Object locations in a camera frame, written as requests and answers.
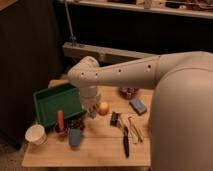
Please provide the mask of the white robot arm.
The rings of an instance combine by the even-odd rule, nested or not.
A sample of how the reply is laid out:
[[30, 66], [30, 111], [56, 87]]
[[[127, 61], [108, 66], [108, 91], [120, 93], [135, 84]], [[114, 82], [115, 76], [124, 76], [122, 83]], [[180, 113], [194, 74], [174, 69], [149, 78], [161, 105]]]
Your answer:
[[87, 56], [68, 72], [83, 98], [98, 85], [152, 89], [152, 171], [213, 171], [213, 53], [155, 55], [101, 67]]

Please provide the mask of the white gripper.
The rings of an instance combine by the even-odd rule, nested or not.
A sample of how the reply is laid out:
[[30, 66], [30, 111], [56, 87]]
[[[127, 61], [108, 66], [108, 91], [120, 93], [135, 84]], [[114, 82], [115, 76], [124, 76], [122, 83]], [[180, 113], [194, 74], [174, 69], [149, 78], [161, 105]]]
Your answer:
[[87, 113], [88, 117], [95, 118], [97, 114], [97, 108], [100, 103], [100, 96], [95, 97], [81, 97], [81, 104]]

